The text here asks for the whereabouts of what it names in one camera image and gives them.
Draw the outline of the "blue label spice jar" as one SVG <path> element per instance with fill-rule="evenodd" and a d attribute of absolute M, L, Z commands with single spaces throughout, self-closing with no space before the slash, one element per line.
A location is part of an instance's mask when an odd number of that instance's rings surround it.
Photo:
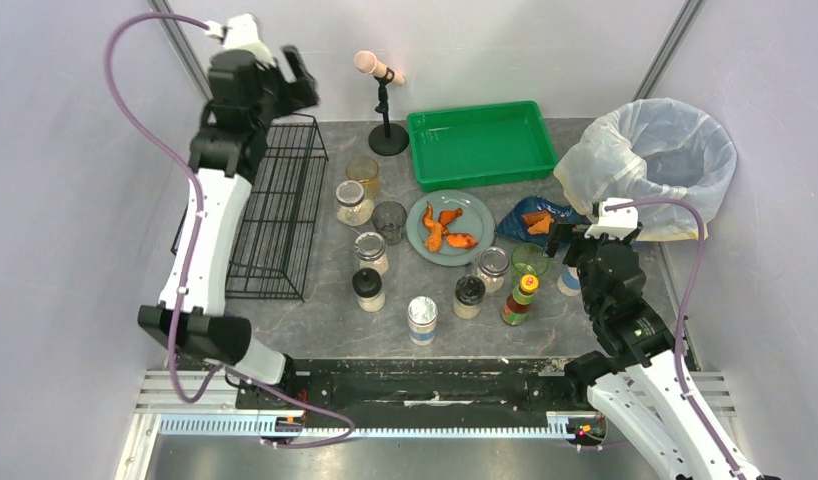
<path fill-rule="evenodd" d="M 557 280 L 557 288 L 565 296 L 575 297 L 581 294 L 581 284 L 576 267 L 565 267 Z"/>
<path fill-rule="evenodd" d="M 427 296 L 413 298 L 407 307 L 410 339 L 419 346 L 429 345 L 435 338 L 438 309 Z"/>

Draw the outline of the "sauce bottle yellow cap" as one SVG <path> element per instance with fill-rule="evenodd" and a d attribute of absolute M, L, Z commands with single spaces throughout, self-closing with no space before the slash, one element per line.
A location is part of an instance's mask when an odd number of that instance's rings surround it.
<path fill-rule="evenodd" d="M 502 321 L 509 326 L 521 325 L 531 307 L 534 294 L 539 288 L 539 278 L 534 274 L 525 274 L 507 297 L 501 312 Z"/>

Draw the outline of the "black lid spice jar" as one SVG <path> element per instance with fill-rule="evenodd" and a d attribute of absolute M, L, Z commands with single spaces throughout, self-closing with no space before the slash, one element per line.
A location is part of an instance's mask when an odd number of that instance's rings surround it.
<path fill-rule="evenodd" d="M 369 267 L 357 270 L 351 279 L 353 291 L 360 308 L 366 312 L 377 312 L 385 305 L 381 274 Z"/>

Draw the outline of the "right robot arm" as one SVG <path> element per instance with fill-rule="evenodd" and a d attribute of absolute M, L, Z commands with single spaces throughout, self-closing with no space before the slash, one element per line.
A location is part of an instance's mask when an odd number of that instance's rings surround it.
<path fill-rule="evenodd" d="M 546 246 L 575 269 L 584 310 L 602 349 L 564 368 L 577 400 L 614 424 L 663 479 L 761 479 L 688 371 L 668 326 L 643 297 L 647 280 L 632 242 L 555 224 Z"/>

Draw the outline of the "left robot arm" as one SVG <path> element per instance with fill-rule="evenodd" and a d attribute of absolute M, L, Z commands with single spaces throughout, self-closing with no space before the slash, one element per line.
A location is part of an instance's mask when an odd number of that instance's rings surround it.
<path fill-rule="evenodd" d="M 318 104 L 316 81 L 299 50 L 282 48 L 293 74 L 248 50 L 227 49 L 210 60 L 211 99 L 190 142 L 186 220 L 170 276 L 154 305 L 140 307 L 138 325 L 180 354 L 232 367 L 267 385 L 283 382 L 287 355 L 257 340 L 251 322 L 226 314 L 226 280 L 238 223 L 267 152 L 272 122 Z"/>

